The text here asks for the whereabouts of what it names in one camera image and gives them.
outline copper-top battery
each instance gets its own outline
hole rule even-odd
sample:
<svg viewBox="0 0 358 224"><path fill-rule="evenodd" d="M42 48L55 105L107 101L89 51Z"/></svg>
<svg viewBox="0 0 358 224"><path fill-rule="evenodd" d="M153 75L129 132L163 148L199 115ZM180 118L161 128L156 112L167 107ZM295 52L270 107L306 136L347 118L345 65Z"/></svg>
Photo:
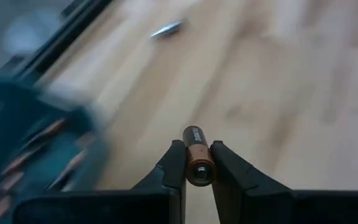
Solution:
<svg viewBox="0 0 358 224"><path fill-rule="evenodd" d="M212 183L216 175L216 166L208 149L203 130L189 126L183 131L183 142L187 148L187 180L199 187Z"/></svg>

